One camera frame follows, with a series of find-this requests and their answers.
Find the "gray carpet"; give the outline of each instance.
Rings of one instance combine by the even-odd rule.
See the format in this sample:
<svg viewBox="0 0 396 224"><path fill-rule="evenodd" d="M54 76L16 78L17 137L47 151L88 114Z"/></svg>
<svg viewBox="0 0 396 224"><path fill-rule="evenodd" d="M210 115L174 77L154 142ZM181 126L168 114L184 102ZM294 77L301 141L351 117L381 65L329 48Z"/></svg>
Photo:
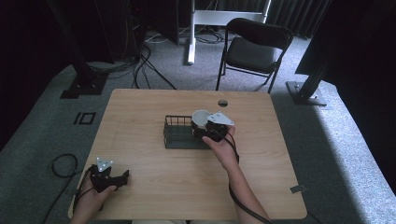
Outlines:
<svg viewBox="0 0 396 224"><path fill-rule="evenodd" d="M188 45L184 39L179 46L159 38L151 41L158 43L147 43L151 49L149 61L178 89L215 89L222 44L197 42L195 64L186 65ZM306 76L295 75L294 71L308 44L309 40L294 39L271 96L298 181L308 187L303 196L310 215L302 220L275 223L396 223L395 195L336 88L320 83L318 89L328 103L325 107L295 105L288 93L286 81L306 80ZM149 85L140 73L137 79L140 88L171 89L148 67L144 71ZM78 158L77 170L82 169L112 90L131 88L134 80L132 72L115 72L110 74L102 95L61 100L60 95L74 76L73 67L68 66L51 81L1 151L0 223L42 222L68 179L51 171L53 159L72 153ZM221 91L266 91L267 88L261 87L258 77L238 76L233 72L220 83ZM95 113L92 124L75 124L78 113ZM55 168L59 173L73 173L73 160L69 159L58 160ZM47 223L68 223L67 210L79 177L72 178Z"/></svg>

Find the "chair backrest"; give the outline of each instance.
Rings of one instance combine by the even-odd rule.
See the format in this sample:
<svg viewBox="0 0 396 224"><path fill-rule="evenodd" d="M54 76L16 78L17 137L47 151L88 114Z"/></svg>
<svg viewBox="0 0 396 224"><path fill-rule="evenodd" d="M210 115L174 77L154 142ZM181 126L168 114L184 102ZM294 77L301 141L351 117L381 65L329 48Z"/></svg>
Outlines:
<svg viewBox="0 0 396 224"><path fill-rule="evenodd" d="M264 46L286 50L293 39L293 33L286 27L236 18L228 22L228 32L244 37L246 40Z"/></svg>

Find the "hand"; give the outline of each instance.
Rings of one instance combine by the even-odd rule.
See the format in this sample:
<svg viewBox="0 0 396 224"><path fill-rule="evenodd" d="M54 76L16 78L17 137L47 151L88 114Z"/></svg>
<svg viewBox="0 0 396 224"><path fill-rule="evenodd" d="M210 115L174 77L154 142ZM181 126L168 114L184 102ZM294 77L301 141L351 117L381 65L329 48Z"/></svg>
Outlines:
<svg viewBox="0 0 396 224"><path fill-rule="evenodd" d="M225 138L228 139L231 143L233 143L232 136L234 133L235 127L228 126L228 134L226 134ZM235 167L235 165L238 165L238 160L236 159L235 152L227 141L223 139L219 142L215 142L211 138L206 136L204 136L202 140L213 149L216 157L226 171L229 171L231 168Z"/></svg>
<svg viewBox="0 0 396 224"><path fill-rule="evenodd" d="M108 198L108 196L110 196L110 194L116 189L116 186L110 186L104 191L98 193L93 187L90 179L90 173L87 173L84 186L79 196L80 198L78 200L78 204L75 208L75 212L70 223L87 223L99 211L100 207Z"/></svg>

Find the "black chair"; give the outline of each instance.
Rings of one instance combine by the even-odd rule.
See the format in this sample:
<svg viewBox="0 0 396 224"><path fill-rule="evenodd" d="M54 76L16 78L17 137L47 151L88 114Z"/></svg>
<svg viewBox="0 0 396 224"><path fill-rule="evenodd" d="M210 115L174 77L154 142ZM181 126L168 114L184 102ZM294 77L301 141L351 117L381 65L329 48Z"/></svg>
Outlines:
<svg viewBox="0 0 396 224"><path fill-rule="evenodd" d="M228 48L229 33L237 35ZM272 78L268 93L273 88L283 55L293 39L292 32L282 26L236 18L228 22L221 56L218 83L226 69L265 77L263 86Z"/></svg>

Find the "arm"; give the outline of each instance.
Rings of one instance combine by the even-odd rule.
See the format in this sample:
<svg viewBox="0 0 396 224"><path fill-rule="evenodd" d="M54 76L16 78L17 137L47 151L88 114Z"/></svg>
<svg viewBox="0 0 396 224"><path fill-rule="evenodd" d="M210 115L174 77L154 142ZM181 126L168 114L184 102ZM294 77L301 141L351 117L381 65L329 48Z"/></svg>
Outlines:
<svg viewBox="0 0 396 224"><path fill-rule="evenodd" d="M98 193L96 189L93 188L93 184L89 176L90 175L85 178L84 186L80 193L80 198L73 217L70 220L70 224L88 223L88 221L99 211L108 196L110 196L110 194L117 188L116 186L110 186L104 191Z"/></svg>
<svg viewBox="0 0 396 224"><path fill-rule="evenodd" d="M226 135L226 138L232 142L233 139L230 135L233 136L235 133L235 127L230 126L228 133L229 134ZM239 167L233 148L225 140L215 142L208 137L203 137L203 140L213 149L222 167L226 170L230 186L236 198L251 211L265 217L267 220L270 220L264 208L248 185L248 182ZM245 212L238 205L235 205L235 210L241 224L261 223L258 219Z"/></svg>

